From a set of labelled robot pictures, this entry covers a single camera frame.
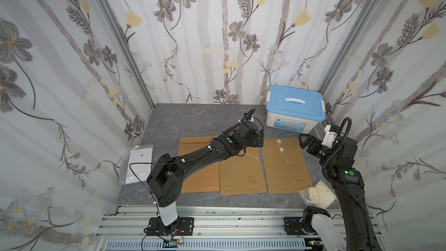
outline floral wallpaper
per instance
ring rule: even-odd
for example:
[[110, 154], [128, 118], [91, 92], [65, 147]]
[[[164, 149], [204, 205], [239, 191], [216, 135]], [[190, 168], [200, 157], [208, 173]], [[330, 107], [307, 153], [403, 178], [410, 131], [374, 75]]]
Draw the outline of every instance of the floral wallpaper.
[[2, 248], [92, 250], [149, 109], [95, 0], [0, 14]]
[[108, 0], [155, 102], [318, 90], [366, 0]]
[[444, 249], [445, 41], [446, 0], [381, 0], [324, 93], [393, 251]]

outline plastic bag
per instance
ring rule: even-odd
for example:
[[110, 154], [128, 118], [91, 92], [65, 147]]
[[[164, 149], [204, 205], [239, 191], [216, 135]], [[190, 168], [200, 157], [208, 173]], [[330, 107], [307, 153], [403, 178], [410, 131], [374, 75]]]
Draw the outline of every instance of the plastic bag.
[[[119, 175], [119, 183], [121, 185], [139, 182], [128, 167], [129, 161], [131, 163], [152, 163], [153, 145], [137, 145], [129, 150], [123, 156], [123, 163], [121, 165], [121, 172]], [[136, 164], [132, 165], [131, 169], [139, 177], [141, 181], [147, 180], [148, 175], [152, 169], [152, 164]]]
[[306, 205], [317, 206], [322, 209], [326, 209], [336, 200], [336, 195], [322, 179], [315, 186], [300, 190], [299, 194]]

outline white paper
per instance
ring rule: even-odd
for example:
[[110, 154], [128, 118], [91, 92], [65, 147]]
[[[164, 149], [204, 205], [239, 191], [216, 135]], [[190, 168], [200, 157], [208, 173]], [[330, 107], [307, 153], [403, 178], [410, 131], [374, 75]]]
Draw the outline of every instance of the white paper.
[[[133, 175], [130, 170], [130, 164], [132, 163], [151, 163], [152, 162], [152, 151], [153, 148], [137, 148], [132, 149], [130, 151], [129, 159], [128, 159], [128, 167], [127, 167], [127, 176], [125, 179], [126, 184], [139, 182], [139, 180]], [[131, 169], [135, 172], [135, 174], [141, 179], [141, 181], [145, 182], [150, 174], [150, 170], [152, 169], [151, 164], [137, 164], [132, 165]]]

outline gray marble table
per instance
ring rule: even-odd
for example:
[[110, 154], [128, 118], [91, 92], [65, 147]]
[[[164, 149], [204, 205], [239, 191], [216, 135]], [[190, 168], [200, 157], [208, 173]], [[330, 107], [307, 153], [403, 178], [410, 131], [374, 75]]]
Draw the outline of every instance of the gray marble table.
[[[153, 161], [165, 153], [175, 156], [178, 153], [180, 138], [218, 135], [234, 125], [237, 120], [252, 108], [254, 116], [265, 126], [265, 138], [291, 138], [298, 133], [271, 128], [265, 125], [266, 109], [263, 105], [215, 105], [215, 104], [157, 104], [148, 122], [141, 144], [153, 145]], [[313, 184], [323, 178], [318, 159], [304, 152], [305, 161]], [[153, 205], [153, 198], [140, 183], [124, 185], [117, 205]], [[305, 208], [298, 193], [268, 194], [254, 193], [234, 196], [220, 196], [220, 192], [185, 193], [177, 200], [177, 205], [186, 206], [226, 206], [258, 208]], [[340, 209], [336, 200], [329, 209]]]

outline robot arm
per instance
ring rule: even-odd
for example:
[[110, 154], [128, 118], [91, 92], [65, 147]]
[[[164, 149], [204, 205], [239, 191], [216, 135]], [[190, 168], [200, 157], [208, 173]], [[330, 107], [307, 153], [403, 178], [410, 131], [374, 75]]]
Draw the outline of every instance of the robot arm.
[[190, 175], [215, 162], [236, 156], [247, 147], [263, 147], [263, 130], [249, 119], [256, 109], [250, 110], [236, 125], [211, 140], [207, 148], [186, 155], [162, 155], [147, 183], [155, 198], [165, 230], [173, 234], [178, 226], [176, 199], [180, 196], [183, 181]]
[[[343, 125], [346, 122], [349, 123], [347, 131], [345, 135], [341, 135]], [[332, 125], [326, 128], [326, 137], [323, 141], [308, 135], [305, 141], [301, 141], [301, 148], [304, 149], [308, 146], [307, 152], [320, 159], [319, 163], [323, 166], [324, 176], [332, 183], [332, 187], [335, 189], [334, 191], [341, 204], [344, 218], [347, 234], [347, 251], [382, 251], [376, 240], [375, 232], [367, 211], [364, 181], [361, 173], [352, 167], [354, 163], [353, 158], [358, 147], [355, 140], [347, 137], [350, 125], [351, 120], [346, 118], [343, 124], [341, 124], [341, 127]], [[334, 132], [337, 134], [335, 140], [328, 139], [327, 137], [332, 137]], [[326, 230], [329, 230], [332, 226], [320, 225], [322, 221], [327, 220], [326, 215], [321, 214], [321, 212], [316, 214], [304, 213], [304, 218], [311, 218], [313, 215], [320, 216], [322, 220], [309, 219], [307, 222], [312, 223], [312, 226], [313, 221], [315, 222], [316, 226], [313, 226], [313, 229], [321, 236], [322, 242], [327, 244], [331, 241], [331, 236], [335, 232], [327, 233]], [[330, 236], [324, 240], [323, 235], [325, 234], [330, 234]]]

